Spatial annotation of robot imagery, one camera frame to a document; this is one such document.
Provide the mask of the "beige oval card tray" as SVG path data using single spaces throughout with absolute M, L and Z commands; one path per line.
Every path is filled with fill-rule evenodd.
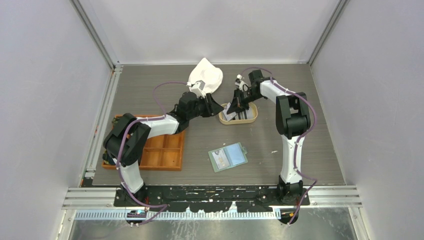
M 249 103 L 249 109 L 239 113 L 227 114 L 230 103 L 221 105 L 224 110 L 218 114 L 219 121 L 223 125 L 240 125 L 253 123 L 258 117 L 258 108 L 254 103 Z

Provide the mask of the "white credit card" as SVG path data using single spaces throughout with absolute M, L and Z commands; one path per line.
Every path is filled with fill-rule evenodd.
M 211 155 L 218 170 L 223 170 L 231 166 L 230 161 L 223 148 L 213 151 Z

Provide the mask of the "green card holder wallet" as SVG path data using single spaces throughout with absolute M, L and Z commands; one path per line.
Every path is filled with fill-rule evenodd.
M 217 169 L 216 163 L 214 162 L 212 157 L 212 152 L 216 150 L 220 150 L 220 149 L 224 149 L 225 154 L 230 162 L 230 167 L 227 167 L 222 170 Z M 215 149 L 215 150 L 211 150 L 208 152 L 208 156 L 209 156 L 209 160 L 211 162 L 213 171 L 215 173 L 218 173 L 218 172 L 222 172 L 224 170 L 231 169 L 231 168 L 248 163 L 247 153 L 248 152 L 246 148 L 243 147 L 240 142 L 237 142 L 230 145 L 224 145 L 223 147 Z

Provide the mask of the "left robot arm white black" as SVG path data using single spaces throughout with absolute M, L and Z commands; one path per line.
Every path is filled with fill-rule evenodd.
M 126 200 L 133 206 L 141 206 L 147 196 L 146 184 L 141 177 L 139 160 L 148 139 L 175 135 L 184 131 L 190 120 L 214 117 L 224 107 L 210 93 L 204 97 L 184 92 L 172 111 L 157 117 L 135 117 L 125 113 L 103 141 L 103 147 L 115 161 L 121 186 L 127 191 Z

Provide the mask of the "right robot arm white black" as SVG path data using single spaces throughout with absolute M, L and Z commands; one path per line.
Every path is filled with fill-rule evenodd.
M 267 99 L 275 104 L 275 126 L 282 138 L 283 160 L 278 176 L 276 198 L 283 205 L 300 205 L 305 199 L 301 158 L 304 137 L 311 127 L 307 97 L 280 85 L 272 76 L 264 77 L 260 69 L 249 73 L 250 83 L 238 74 L 233 99 L 224 113 L 229 116 L 249 109 L 249 104 L 258 99 Z

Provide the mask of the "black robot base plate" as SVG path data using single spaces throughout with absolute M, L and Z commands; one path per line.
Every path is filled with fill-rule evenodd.
M 198 213 L 228 212 L 231 205 L 239 213 L 270 212 L 274 206 L 290 209 L 298 204 L 308 206 L 308 198 L 300 195 L 281 196 L 273 185 L 150 185 L 136 193 L 135 197 L 153 211 L 166 204 L 168 212 L 182 213 L 187 210 Z

